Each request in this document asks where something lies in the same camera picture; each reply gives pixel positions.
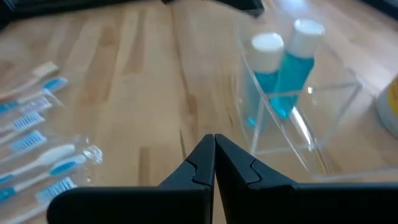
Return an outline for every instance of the plastic bottle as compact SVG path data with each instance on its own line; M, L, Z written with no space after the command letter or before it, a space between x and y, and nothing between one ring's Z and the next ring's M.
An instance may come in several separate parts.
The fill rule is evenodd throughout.
M398 77L379 95L376 107L384 127L398 139Z
M286 49L274 93L301 91L314 64L315 51L325 34L325 28L308 19L294 22L294 33ZM299 96L278 96L270 103L280 119L288 119Z
M264 93L274 90L283 53L284 41L279 34L260 33L251 39L247 50L248 65ZM260 94L249 74L245 74L245 82L245 110L248 112L249 125L255 126Z

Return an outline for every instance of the wooden surface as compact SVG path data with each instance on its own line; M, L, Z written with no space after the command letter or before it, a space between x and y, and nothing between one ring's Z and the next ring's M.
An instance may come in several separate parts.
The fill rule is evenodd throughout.
M398 23L374 9L347 0L266 4L322 19L326 41L373 92L397 73ZM92 183L157 185L206 133L223 133L246 148L231 88L239 72L235 15L212 2L180 0L19 21L0 35L1 69L12 73L55 61L71 85L57 95L65 107L50 120L59 133L86 134L102 148L103 163L90 169ZM338 167L351 162L334 158ZM267 162L294 179L310 179L293 154ZM214 222L225 222L218 194Z

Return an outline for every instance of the acrylic divider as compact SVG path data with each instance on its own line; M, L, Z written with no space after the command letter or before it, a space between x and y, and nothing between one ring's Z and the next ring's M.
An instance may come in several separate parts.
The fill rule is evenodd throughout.
M297 170L304 168L316 181L398 179L398 141L381 126L364 82L327 43L317 49L302 91L262 91L246 57L250 39L260 32L275 32L286 43L294 20L273 10L236 22L242 65L233 88L249 152L291 172L292 178L303 176ZM298 97L288 119L278 117L270 104L270 99L283 96Z

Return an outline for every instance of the blue bottle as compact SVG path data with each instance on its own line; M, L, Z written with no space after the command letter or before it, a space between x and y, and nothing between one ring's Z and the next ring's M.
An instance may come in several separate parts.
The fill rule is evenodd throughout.
M325 28L308 19L294 22L294 33L282 59L279 77L274 93L301 91L314 67L314 55L318 44L325 35ZM270 104L280 119L288 119L299 93L290 96L278 96L270 99Z
M264 93L271 93L274 90L283 54L284 41L276 33L260 33L251 39L247 49L248 66ZM247 123L255 127L261 100L260 93L250 74L245 74L244 82L244 110Z

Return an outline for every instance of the wood grain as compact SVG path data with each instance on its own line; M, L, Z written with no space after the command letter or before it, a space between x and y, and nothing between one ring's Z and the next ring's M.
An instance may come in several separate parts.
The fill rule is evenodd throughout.
M369 6L265 3L321 19L328 44L375 93L398 71L398 23ZM58 63L71 85L57 95L65 107L49 114L51 125L66 136L85 134L102 148L104 161L91 168L92 182L157 185L206 133L223 133L246 148L231 89L239 72L236 15L207 1L144 1L15 22L0 35L0 52L8 53L0 58L2 78L47 60ZM295 179L310 180L294 156L266 159ZM335 159L342 169L349 163ZM225 223L215 197L214 223Z

